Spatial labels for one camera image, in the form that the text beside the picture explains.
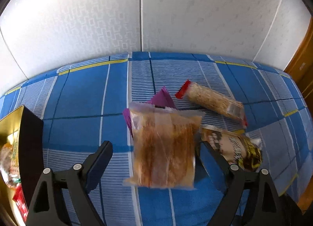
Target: patterned wallpaper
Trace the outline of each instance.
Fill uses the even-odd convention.
[[[0,94],[24,74],[140,50],[238,57],[284,69],[309,19],[301,0],[11,0],[0,16],[9,49],[0,38]],[[9,73],[16,76],[7,86],[2,77]]]
[[[25,79],[0,35],[0,96]]]

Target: food package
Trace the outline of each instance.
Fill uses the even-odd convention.
[[[193,188],[194,134],[204,113],[131,103],[133,177],[125,183],[151,188]]]
[[[238,120],[244,126],[247,126],[245,109],[241,102],[199,85],[196,82],[187,80],[175,96],[178,99],[186,97],[192,103],[199,104],[226,117]]]
[[[176,109],[173,99],[171,98],[166,87],[162,87],[161,90],[158,93],[156,93],[149,101],[146,101],[146,103],[154,104],[154,105],[161,106],[161,107],[170,107],[170,108]],[[130,134],[131,136],[133,136],[132,129],[131,129],[130,112],[128,108],[124,109],[123,116],[129,128]]]
[[[0,151],[0,172],[6,185],[11,189],[15,189],[16,185],[21,182],[21,179],[19,172],[15,174],[16,169],[11,167],[12,154],[13,146],[10,143],[4,144]]]
[[[15,141],[13,143],[10,175],[13,178],[19,178],[19,176],[20,176],[19,165],[18,165],[18,137],[15,139]]]
[[[210,143],[229,164],[238,164],[248,171],[256,171],[262,162],[262,153],[258,148],[260,139],[251,139],[212,125],[201,125],[201,140]]]
[[[25,201],[22,185],[20,183],[16,186],[16,190],[12,199],[15,201],[16,206],[18,207],[23,221],[26,222],[28,216],[28,208]]]

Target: white stripe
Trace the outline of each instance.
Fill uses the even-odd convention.
[[[21,93],[25,94],[25,90],[26,90],[26,87],[21,87],[20,88],[20,91],[18,93],[18,99],[16,100],[14,109],[17,109],[21,105],[21,101],[22,101],[22,98],[23,98]]]
[[[294,143],[293,143],[293,138],[292,138],[292,135],[291,135],[291,132],[289,130],[289,127],[288,127],[288,123],[287,123],[287,120],[286,118],[283,118],[279,121],[279,123],[281,124],[281,129],[283,130],[283,134],[285,135],[286,137],[286,143],[287,143],[287,149],[288,149],[288,152],[289,152],[289,157],[290,159],[292,159],[293,157],[295,157],[295,146],[294,146]]]
[[[275,108],[274,108],[273,102],[271,102],[271,105],[272,105],[273,110],[274,110],[274,112],[275,112],[275,114],[276,114],[276,117],[278,117],[278,114],[277,114],[277,112],[276,112],[276,110],[275,110]]]
[[[48,166],[48,158],[49,158],[49,149],[47,149],[47,162],[46,162],[46,166],[47,166],[47,167],[49,167],[49,166]]]
[[[126,106],[129,107],[129,102],[131,102],[131,65],[132,62],[128,62],[127,66],[127,95],[126,95]],[[127,145],[131,145],[131,136],[130,131],[127,128]],[[133,176],[133,165],[132,165],[132,153],[128,153],[128,165],[129,165],[129,176]],[[134,207],[134,214],[135,214],[135,221],[136,226],[142,226],[142,217],[141,217],[141,211],[140,211],[140,204],[139,204],[139,195],[138,195],[138,188],[132,186],[131,187],[131,198],[133,201],[133,207]]]
[[[176,226],[174,204],[173,204],[173,197],[172,197],[172,190],[170,188],[168,189],[168,193],[170,195],[170,203],[171,203],[171,211],[172,211],[172,218],[173,218],[173,226]]]
[[[129,176],[130,177],[134,176],[132,160],[133,160],[133,153],[129,152],[128,162],[129,162]],[[142,217],[141,217],[140,204],[139,204],[138,188],[135,186],[131,186],[131,198],[133,200],[136,226],[142,226]]]
[[[136,223],[131,187],[123,181],[129,177],[129,152],[113,153],[101,178],[107,225],[134,226]]]
[[[131,62],[127,63],[127,81],[126,81],[126,108],[129,107],[131,101]],[[130,146],[130,132],[127,128],[127,145]]]
[[[111,58],[111,60],[127,59],[128,58],[128,53],[117,54],[117,55],[110,55],[110,58]],[[64,71],[67,71],[67,70],[71,70],[73,68],[77,68],[77,67],[81,67],[81,66],[87,66],[87,65],[90,65],[90,64],[95,64],[95,63],[108,61],[108,60],[109,60],[109,56],[106,56],[106,57],[90,59],[90,60],[86,60],[86,61],[82,61],[82,62],[78,62],[78,63],[66,65],[66,66],[62,66],[62,67],[60,67],[57,70],[57,73],[64,72]]]
[[[131,92],[129,92],[129,102],[140,101],[145,102],[154,96],[152,75],[148,60],[131,61],[131,70],[129,80]]]
[[[217,66],[216,63],[214,63],[214,66],[215,66],[216,71],[217,71],[217,73],[219,74],[221,80],[223,81],[223,84],[225,85],[226,89],[228,90],[230,97],[231,97],[232,99],[235,99],[235,97],[234,97],[232,91],[230,90],[230,88],[229,88],[229,86],[228,86],[226,80],[224,79],[224,76],[222,75],[221,71],[219,70],[219,67]]]
[[[269,160],[269,171],[270,171],[270,169],[271,169],[270,157],[269,157],[269,154],[267,153],[266,144],[265,144],[265,141],[264,141],[264,139],[263,139],[263,135],[262,135],[261,128],[260,128],[259,130],[260,130],[261,139],[262,139],[262,142],[263,142],[265,151],[266,151],[267,159]]]
[[[54,87],[54,85],[55,85],[55,82],[57,81],[57,78],[58,78],[57,76],[54,77],[54,80],[53,80],[52,85],[51,85],[51,87],[50,87],[48,96],[47,96],[47,98],[46,98],[46,101],[44,102],[43,110],[42,110],[40,119],[43,119],[44,112],[46,111],[46,106],[47,106],[48,100],[49,100],[49,98],[50,98],[50,95],[51,95],[52,89],[53,89],[53,87]]]
[[[277,104],[281,110],[282,115],[285,115],[297,109],[297,105],[294,99],[277,101]]]
[[[258,71],[272,92],[275,100],[292,98],[291,92],[281,75],[263,70]]]
[[[199,62],[198,60],[197,60],[197,62],[198,62],[198,64],[199,64],[199,66],[200,66],[201,72],[202,72],[202,74],[203,74],[203,76],[204,76],[204,78],[205,78],[205,80],[206,80],[206,82],[207,82],[209,88],[211,88],[211,86],[210,86],[210,84],[209,84],[209,81],[208,81],[208,79],[206,78],[206,76],[205,76],[205,74],[204,74],[204,71],[203,71],[203,69],[202,69],[202,67],[201,67],[201,65],[200,65],[200,62]]]
[[[220,56],[210,56],[210,55],[207,55],[209,57],[209,59],[213,60],[213,61],[225,61],[222,57]]]
[[[102,115],[103,115],[103,110],[104,110],[104,99],[105,99],[105,94],[106,94],[106,87],[108,86],[109,73],[110,73],[110,64],[109,64],[109,67],[108,67],[108,73],[106,75],[104,92],[103,92],[103,98],[102,98],[100,130],[99,130],[99,146],[101,146],[101,139],[102,139],[102,122],[103,122],[103,116]]]
[[[3,96],[2,98],[0,98],[0,114],[1,114],[1,111],[2,111],[4,98],[5,98],[5,96]]]
[[[271,24],[271,26],[270,26],[270,28],[269,28],[269,31],[267,32],[267,35],[266,35],[266,37],[264,38],[264,41],[263,41],[263,43],[261,44],[260,49],[258,50],[258,52],[256,53],[256,55],[255,55],[255,57],[254,57],[254,59],[253,59],[252,61],[254,61],[254,60],[256,59],[256,57],[258,56],[258,54],[259,54],[260,51],[261,51],[262,46],[263,46],[264,43],[265,43],[265,40],[267,39],[267,37],[268,37],[269,34],[270,34],[270,31],[271,31],[271,29],[272,29],[272,27],[273,27],[273,24],[274,24],[274,21],[275,21],[275,19],[276,19],[278,10],[279,10],[279,8],[280,8],[280,6],[281,6],[281,2],[282,2],[282,0],[279,1],[279,4],[278,4],[278,6],[277,6],[277,10],[276,10],[276,13],[275,13],[275,15],[274,15],[274,19],[273,19],[273,21],[272,21],[272,24]]]
[[[291,82],[292,82],[293,86],[295,87],[295,89],[296,89],[296,91],[297,91],[299,97],[300,97],[300,98],[303,98],[303,96],[302,96],[302,94],[301,94],[301,92],[300,92],[298,86],[295,84],[295,81],[294,81],[293,79],[291,79]]]
[[[44,83],[43,83],[43,85],[42,85],[42,87],[41,87],[41,89],[40,89],[40,93],[39,93],[39,95],[38,95],[38,97],[37,97],[37,100],[36,100],[36,102],[35,102],[34,108],[32,109],[32,112],[34,112],[34,110],[35,110],[35,108],[36,108],[36,104],[37,104],[37,102],[38,102],[38,99],[39,99],[39,97],[40,97],[40,94],[41,94],[41,92],[42,92],[42,90],[43,90],[45,84],[46,84],[46,80],[44,80]]]
[[[140,17],[141,17],[141,50],[144,51],[145,49],[143,48],[143,0],[140,0]]]
[[[228,130],[228,129],[227,129],[227,126],[226,126],[226,123],[225,123],[224,116],[221,116],[221,117],[222,117],[222,120],[223,120],[223,123],[224,123],[224,126],[225,126],[225,128],[224,128],[224,129],[225,129],[225,130]]]
[[[262,89],[264,90],[265,94],[267,95],[267,98],[270,100],[270,97],[269,97],[269,95],[267,94],[266,90],[264,89],[264,87],[263,87],[262,83],[260,82],[258,76],[255,74],[254,71],[252,71],[252,72],[254,73],[254,75],[256,76],[257,80],[259,81],[259,83],[260,83]]]

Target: bed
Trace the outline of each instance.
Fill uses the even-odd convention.
[[[166,86],[178,109],[196,109],[175,93],[187,80],[243,102],[248,127],[205,110],[203,124],[260,138],[264,161],[278,194],[297,201],[313,174],[312,117],[292,78],[281,70],[229,57],[131,52],[63,66],[37,75],[0,98],[0,118],[25,105],[44,122],[43,157],[54,171],[82,163],[104,140],[113,157],[89,196],[110,225],[206,225],[223,194],[199,162],[195,189],[148,189],[123,185],[132,175],[133,143],[122,112]],[[73,225],[79,225],[67,190]],[[244,193],[237,214],[247,200]]]

